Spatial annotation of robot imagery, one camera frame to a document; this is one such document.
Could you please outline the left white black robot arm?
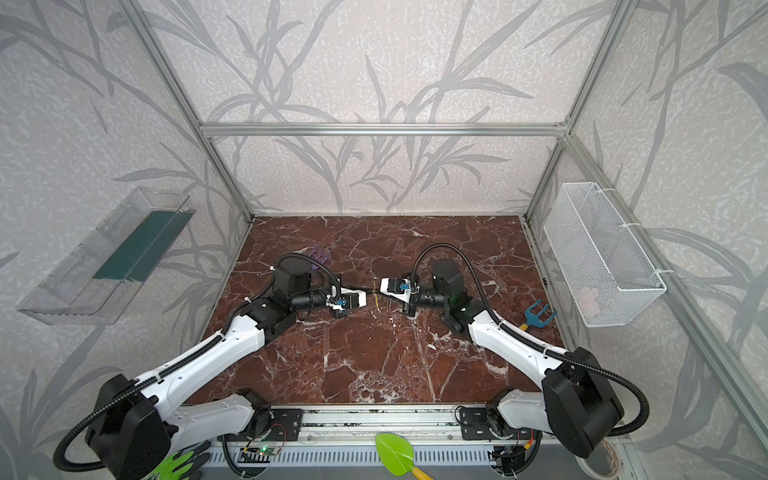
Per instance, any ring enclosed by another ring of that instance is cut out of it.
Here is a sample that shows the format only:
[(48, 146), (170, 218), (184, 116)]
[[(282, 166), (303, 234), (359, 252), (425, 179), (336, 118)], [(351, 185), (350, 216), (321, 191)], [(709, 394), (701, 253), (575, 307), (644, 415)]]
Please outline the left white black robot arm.
[(170, 453), (252, 425), (268, 404), (250, 390), (185, 410), (202, 386), (277, 339), (299, 313), (328, 310), (342, 318), (366, 304), (367, 289), (342, 285), (309, 257), (278, 260), (261, 293), (246, 299), (225, 326), (175, 359), (134, 379), (118, 374), (102, 385), (85, 428), (98, 465), (117, 479), (141, 479)]

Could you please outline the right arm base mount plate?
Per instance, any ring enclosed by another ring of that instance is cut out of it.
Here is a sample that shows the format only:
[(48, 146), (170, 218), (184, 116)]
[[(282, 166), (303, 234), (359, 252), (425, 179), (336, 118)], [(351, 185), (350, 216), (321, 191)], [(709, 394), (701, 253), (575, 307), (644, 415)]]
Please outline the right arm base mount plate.
[(530, 428), (512, 428), (499, 415), (489, 415), (486, 407), (459, 405), (454, 409), (461, 438), (465, 441), (536, 441), (540, 436)]

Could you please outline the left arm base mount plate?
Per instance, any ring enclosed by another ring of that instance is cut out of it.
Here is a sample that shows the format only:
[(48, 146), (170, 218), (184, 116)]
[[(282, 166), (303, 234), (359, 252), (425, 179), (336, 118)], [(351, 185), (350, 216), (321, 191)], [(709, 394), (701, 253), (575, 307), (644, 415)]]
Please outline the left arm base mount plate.
[(299, 408), (262, 409), (252, 419), (250, 437), (258, 441), (295, 442), (303, 413)]

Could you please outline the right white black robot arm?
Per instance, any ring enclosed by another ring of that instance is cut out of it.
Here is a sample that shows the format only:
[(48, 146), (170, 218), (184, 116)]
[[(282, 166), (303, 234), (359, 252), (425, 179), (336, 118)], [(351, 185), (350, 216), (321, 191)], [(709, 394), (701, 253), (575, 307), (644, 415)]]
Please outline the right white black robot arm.
[(536, 392), (507, 388), (486, 403), (488, 428), (504, 439), (519, 429), (554, 435), (574, 455), (587, 458), (624, 416), (609, 380), (592, 371), (594, 355), (555, 347), (501, 319), (472, 297), (456, 262), (440, 259), (427, 285), (410, 278), (383, 279), (380, 292), (403, 304), (413, 316), (437, 309), (455, 334), (490, 350), (522, 372)]

